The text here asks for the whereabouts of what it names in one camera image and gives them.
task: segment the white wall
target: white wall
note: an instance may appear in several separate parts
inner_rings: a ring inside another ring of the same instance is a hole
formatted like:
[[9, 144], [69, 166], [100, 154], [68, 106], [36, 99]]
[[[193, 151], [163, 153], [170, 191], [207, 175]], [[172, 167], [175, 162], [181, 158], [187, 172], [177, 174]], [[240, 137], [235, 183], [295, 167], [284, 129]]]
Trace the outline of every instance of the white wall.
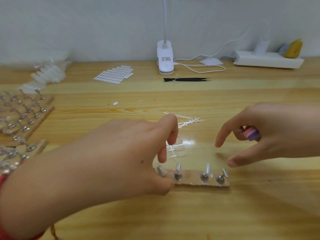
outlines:
[[[320, 0], [167, 0], [175, 58], [253, 48], [271, 22], [270, 51], [304, 41], [320, 55]], [[155, 60], [163, 39], [162, 0], [0, 0], [0, 58], [22, 50], [72, 50], [77, 61]]]

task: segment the black tweezers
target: black tweezers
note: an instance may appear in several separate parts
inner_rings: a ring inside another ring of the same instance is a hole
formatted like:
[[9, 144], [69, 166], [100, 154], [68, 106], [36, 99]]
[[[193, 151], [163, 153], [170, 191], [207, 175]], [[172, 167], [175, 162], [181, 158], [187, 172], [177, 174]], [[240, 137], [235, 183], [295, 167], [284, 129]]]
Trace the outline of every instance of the black tweezers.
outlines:
[[207, 82], [206, 78], [192, 77], [192, 78], [163, 78], [165, 82]]

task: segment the power strip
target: power strip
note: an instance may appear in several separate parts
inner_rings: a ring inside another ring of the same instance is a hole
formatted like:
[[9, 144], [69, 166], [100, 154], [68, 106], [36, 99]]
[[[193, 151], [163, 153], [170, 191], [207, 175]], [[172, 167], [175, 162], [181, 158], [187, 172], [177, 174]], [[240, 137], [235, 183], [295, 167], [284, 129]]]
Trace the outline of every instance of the power strip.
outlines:
[[263, 55], [255, 55], [251, 51], [235, 51], [234, 63], [238, 66], [274, 67], [274, 68], [299, 68], [304, 59], [285, 58], [278, 53], [266, 52]]

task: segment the fingernail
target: fingernail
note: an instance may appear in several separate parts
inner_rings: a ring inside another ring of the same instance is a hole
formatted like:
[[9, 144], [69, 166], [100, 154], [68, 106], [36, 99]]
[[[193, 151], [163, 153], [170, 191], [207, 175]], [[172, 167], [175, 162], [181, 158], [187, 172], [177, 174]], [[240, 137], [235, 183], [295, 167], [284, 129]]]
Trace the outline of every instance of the fingernail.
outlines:
[[227, 161], [227, 164], [230, 168], [237, 168], [238, 167], [238, 165], [235, 163], [235, 161], [232, 161], [232, 160]]

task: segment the wooden desk surface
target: wooden desk surface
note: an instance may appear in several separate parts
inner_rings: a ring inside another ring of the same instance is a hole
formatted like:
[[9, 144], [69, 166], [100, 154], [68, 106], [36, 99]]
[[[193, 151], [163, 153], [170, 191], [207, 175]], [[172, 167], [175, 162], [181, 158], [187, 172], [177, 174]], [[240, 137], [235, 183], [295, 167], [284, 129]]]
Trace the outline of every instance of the wooden desk surface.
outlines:
[[[184, 127], [185, 169], [226, 168], [232, 153], [250, 146], [231, 135], [214, 147], [221, 125], [259, 101], [320, 104], [320, 58], [298, 70], [234, 66], [195, 74], [176, 66], [170, 77], [208, 77], [210, 82], [163, 82], [155, 62], [77, 63], [61, 84], [47, 86], [56, 109], [30, 141], [47, 150], [69, 143], [111, 118], [157, 121], [163, 112], [205, 119]], [[103, 70], [129, 65], [120, 84], [93, 80]], [[1, 90], [14, 91], [30, 72], [0, 72]], [[174, 167], [173, 159], [166, 167]], [[166, 197], [145, 196], [93, 207], [56, 224], [63, 239], [319, 239], [320, 159], [274, 159], [229, 169], [230, 189], [176, 187]], [[46, 233], [43, 239], [51, 239]]]

